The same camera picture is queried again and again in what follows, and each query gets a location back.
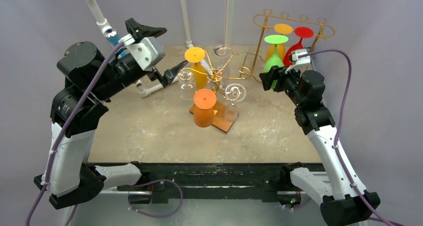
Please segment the clear wine glass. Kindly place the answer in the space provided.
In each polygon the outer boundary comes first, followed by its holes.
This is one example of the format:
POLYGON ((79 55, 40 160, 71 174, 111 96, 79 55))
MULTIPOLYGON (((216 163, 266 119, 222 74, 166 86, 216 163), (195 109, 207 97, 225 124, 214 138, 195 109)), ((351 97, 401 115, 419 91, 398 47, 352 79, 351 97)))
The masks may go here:
POLYGON ((192 100, 197 91, 194 74, 190 70, 181 70, 178 73, 180 97, 184 100, 192 100))
POLYGON ((222 69, 232 56, 232 50, 224 45, 215 47, 213 52, 219 58, 218 64, 216 66, 217 69, 222 69))
POLYGON ((226 87, 224 96, 229 101, 225 109, 225 120, 234 122, 239 116, 237 103, 245 99, 246 89, 241 84, 233 83, 226 87))

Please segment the green plastic wine glass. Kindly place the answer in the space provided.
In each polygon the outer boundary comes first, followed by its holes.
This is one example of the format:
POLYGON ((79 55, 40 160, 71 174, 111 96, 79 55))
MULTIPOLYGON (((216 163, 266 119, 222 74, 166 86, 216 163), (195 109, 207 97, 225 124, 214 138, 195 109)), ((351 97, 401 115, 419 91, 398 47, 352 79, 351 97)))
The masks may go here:
POLYGON ((284 35, 269 35, 265 37, 265 42, 272 44, 274 46, 273 54, 271 57, 266 61, 263 73, 268 73, 273 66, 283 67, 284 64, 282 62, 282 59, 278 56, 278 46, 282 45, 284 46, 284 43, 286 43, 289 38, 284 35))

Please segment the yellow wine glass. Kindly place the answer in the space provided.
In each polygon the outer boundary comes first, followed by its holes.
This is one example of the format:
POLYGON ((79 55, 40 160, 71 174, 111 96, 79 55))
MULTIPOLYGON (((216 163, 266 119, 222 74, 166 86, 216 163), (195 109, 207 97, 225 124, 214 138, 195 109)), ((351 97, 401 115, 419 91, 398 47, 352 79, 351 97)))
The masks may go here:
POLYGON ((185 52, 185 59, 192 63, 191 69, 196 80, 197 90, 203 89, 208 83, 208 73, 200 64, 205 56, 206 52, 200 47, 192 47, 185 52))
MULTIPOLYGON (((293 28, 290 25, 279 23, 274 26, 274 30, 280 35, 288 35, 293 32, 293 28)), ((269 58, 273 55, 275 50, 275 46, 272 44, 266 53, 265 61, 268 61, 269 58)), ((277 45, 277 54, 281 60, 284 59, 286 53, 285 44, 278 44, 277 45)))

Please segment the orange plastic wine glass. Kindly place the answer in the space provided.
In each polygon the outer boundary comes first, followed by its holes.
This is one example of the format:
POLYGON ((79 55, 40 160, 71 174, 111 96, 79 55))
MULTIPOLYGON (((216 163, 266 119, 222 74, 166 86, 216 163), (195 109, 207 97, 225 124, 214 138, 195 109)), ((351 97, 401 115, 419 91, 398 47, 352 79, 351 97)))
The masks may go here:
POLYGON ((194 123, 198 127, 206 128, 213 123, 216 102, 217 97, 210 89, 200 89, 194 94, 194 123))

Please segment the gold scroll glass tree stand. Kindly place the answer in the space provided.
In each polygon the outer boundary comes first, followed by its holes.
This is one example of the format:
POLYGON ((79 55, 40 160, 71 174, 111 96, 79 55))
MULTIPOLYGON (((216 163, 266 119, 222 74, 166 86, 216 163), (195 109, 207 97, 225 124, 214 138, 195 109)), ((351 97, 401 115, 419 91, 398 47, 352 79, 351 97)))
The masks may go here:
POLYGON ((213 51, 221 59, 217 66, 212 64, 209 53, 203 48, 188 48, 184 53, 184 58, 189 66, 183 67, 179 73, 180 83, 192 81, 195 90, 209 88, 215 93, 222 93, 228 86, 229 80, 244 80, 252 77, 251 71, 244 66, 238 68, 239 77, 231 77, 230 63, 234 56, 231 48, 220 46, 213 51))

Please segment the yellow wine glass front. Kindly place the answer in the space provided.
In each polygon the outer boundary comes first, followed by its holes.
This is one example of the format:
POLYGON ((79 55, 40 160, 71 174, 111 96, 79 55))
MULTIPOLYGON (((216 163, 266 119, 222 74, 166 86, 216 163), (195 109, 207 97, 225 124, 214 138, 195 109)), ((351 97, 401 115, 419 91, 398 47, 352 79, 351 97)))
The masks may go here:
MULTIPOLYGON (((280 35, 288 35, 293 32, 293 28, 290 25, 279 23, 274 26, 274 30, 280 35)), ((273 55, 275 50, 275 46, 272 44, 266 53, 265 61, 268 61, 269 58, 273 55)), ((286 53, 285 44, 278 44, 277 45, 277 54, 281 60, 284 59, 286 53)))

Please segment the red plastic wine glass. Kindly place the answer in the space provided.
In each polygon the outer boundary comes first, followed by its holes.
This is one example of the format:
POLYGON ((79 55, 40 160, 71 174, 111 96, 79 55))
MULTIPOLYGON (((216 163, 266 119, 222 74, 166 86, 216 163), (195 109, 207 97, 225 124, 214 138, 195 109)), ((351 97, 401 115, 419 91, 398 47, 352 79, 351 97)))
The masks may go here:
POLYGON ((286 50, 285 57, 283 59, 284 66, 292 65, 290 60, 290 54, 293 53, 295 50, 303 49, 302 40, 305 38, 311 38, 314 35, 314 31, 308 27, 300 26, 294 30, 294 33, 297 37, 299 37, 299 41, 292 45, 288 50, 286 50))

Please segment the gold wire wine glass rack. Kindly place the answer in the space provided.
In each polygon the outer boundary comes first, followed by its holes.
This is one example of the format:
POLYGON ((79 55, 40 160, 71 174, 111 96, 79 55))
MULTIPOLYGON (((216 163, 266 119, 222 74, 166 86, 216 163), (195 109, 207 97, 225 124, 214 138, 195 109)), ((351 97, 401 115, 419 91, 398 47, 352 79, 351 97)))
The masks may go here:
POLYGON ((252 78, 257 82, 259 81, 258 77, 254 74, 258 71, 258 63, 265 63, 265 55, 261 54, 261 49, 265 35, 270 31, 275 31, 275 25, 271 24, 273 21, 276 24, 286 24, 292 27, 304 26, 312 29, 313 42, 308 47, 309 50, 313 50, 318 41, 327 41, 327 39, 334 37, 336 34, 335 28, 324 17, 319 17, 317 20, 310 20, 305 14, 301 14, 299 17, 291 17, 288 12, 283 11, 280 14, 274 14, 271 9, 264 9, 262 13, 253 17, 253 23, 260 27, 259 40, 256 44, 255 51, 245 54, 242 65, 238 69, 239 78, 252 78))

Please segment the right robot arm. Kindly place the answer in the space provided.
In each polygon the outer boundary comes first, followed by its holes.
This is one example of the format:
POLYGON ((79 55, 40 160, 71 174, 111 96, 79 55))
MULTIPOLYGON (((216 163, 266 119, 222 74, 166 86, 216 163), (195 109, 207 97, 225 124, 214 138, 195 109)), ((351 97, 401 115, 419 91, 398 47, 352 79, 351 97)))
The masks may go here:
POLYGON ((301 163, 283 166, 280 183, 288 190, 302 189, 318 206, 328 226, 367 226, 372 209, 381 200, 358 178, 339 140, 329 109, 322 102, 324 76, 317 71, 273 66, 259 75, 263 89, 284 92, 295 105, 297 124, 316 149, 328 182, 301 163))

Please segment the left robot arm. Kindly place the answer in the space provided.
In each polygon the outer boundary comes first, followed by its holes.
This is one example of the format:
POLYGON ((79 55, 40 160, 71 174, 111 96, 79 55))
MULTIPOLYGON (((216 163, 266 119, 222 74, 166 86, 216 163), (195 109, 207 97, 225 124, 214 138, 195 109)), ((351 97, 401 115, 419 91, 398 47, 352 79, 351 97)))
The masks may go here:
POLYGON ((87 163, 106 102, 144 76, 169 86, 187 64, 182 61, 161 74, 157 63, 165 56, 158 37, 164 27, 142 25, 133 18, 125 22, 128 34, 104 56, 95 44, 77 42, 66 50, 57 68, 65 76, 65 87, 52 101, 52 144, 44 174, 34 181, 49 202, 59 210, 85 203, 102 190, 132 186, 144 190, 150 172, 138 162, 99 166, 87 163))

